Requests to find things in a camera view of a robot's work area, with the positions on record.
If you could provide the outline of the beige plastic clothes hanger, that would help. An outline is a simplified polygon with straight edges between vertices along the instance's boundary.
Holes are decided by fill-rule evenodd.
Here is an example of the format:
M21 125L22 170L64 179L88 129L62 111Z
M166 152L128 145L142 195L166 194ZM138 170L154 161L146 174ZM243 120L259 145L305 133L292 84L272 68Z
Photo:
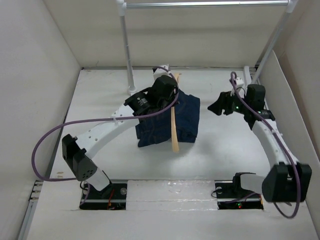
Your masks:
M180 151L178 136L177 136L177 129L176 129L176 115L175 115L175 107L171 107L171 145L172 151L174 153L178 153Z

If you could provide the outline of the metal clothes rack frame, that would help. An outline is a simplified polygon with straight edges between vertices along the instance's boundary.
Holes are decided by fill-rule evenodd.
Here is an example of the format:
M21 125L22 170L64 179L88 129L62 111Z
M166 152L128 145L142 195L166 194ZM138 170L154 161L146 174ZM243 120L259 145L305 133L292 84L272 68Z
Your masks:
M118 15L120 19L120 26L123 38L125 59L126 59L126 68L127 68L127 81L128 89L127 92L131 96L137 92L134 82L133 75L133 66L131 63L130 57L130 48L128 41L128 34L126 28L126 10L135 10L135 9L171 9L171 8L207 8L207 7L264 7L264 6L285 6L285 12L282 16L278 27L273 34L273 37L268 44L268 47L258 65L252 82L256 83L259 79L261 71L266 64L274 46L277 43L278 38L280 37L290 15L293 13L298 1L297 0L218 0L218 1L197 1L197 2L155 2L155 3L127 3L124 0L117 0L116 2Z

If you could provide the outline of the dark blue denim trousers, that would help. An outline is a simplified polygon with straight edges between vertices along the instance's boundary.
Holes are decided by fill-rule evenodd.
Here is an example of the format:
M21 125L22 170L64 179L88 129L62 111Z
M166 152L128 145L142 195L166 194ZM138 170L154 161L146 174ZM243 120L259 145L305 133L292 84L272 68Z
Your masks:
M177 140L194 143L198 136L200 99L179 91L178 104L174 106ZM171 111L149 117L135 127L139 148L160 144L172 138Z

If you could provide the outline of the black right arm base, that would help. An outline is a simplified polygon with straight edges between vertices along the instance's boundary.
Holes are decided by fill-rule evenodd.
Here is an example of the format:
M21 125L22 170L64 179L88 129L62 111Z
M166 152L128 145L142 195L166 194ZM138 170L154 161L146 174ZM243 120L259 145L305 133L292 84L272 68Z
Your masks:
M236 186L232 180L215 180L211 196L217 201L218 210L263 210L258 193Z

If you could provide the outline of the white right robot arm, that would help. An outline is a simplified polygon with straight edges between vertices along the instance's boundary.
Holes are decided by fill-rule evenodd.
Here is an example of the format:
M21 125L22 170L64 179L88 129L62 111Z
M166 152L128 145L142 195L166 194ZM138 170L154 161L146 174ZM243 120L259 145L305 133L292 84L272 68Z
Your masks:
M290 152L277 129L273 113L265 109L265 94L264 86L250 84L244 97L238 97L232 91L221 92L208 107L218 116L234 112L242 114L269 161L270 170L266 176L251 172L236 173L231 191L237 197L252 191L263 195L269 203L304 202L312 169L308 164L300 163Z

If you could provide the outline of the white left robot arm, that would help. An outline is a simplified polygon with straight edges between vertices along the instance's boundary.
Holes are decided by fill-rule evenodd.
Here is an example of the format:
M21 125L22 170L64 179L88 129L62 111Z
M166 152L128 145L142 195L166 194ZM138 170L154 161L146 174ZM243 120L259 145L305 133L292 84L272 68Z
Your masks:
M100 198L107 198L112 182L94 162L94 156L124 131L145 119L169 110L177 101L178 82L173 75L159 76L147 87L127 98L112 114L88 131L62 138L62 157L79 182L87 182Z

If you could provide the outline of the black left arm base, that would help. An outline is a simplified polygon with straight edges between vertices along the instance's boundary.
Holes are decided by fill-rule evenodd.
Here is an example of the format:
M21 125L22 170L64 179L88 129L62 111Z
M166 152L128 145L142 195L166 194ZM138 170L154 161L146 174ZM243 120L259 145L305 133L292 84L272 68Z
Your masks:
M82 190L79 208L81 210L125 210L127 203L128 183L124 181L114 182L113 189L105 196L100 195L92 186L88 189L86 182L80 183Z

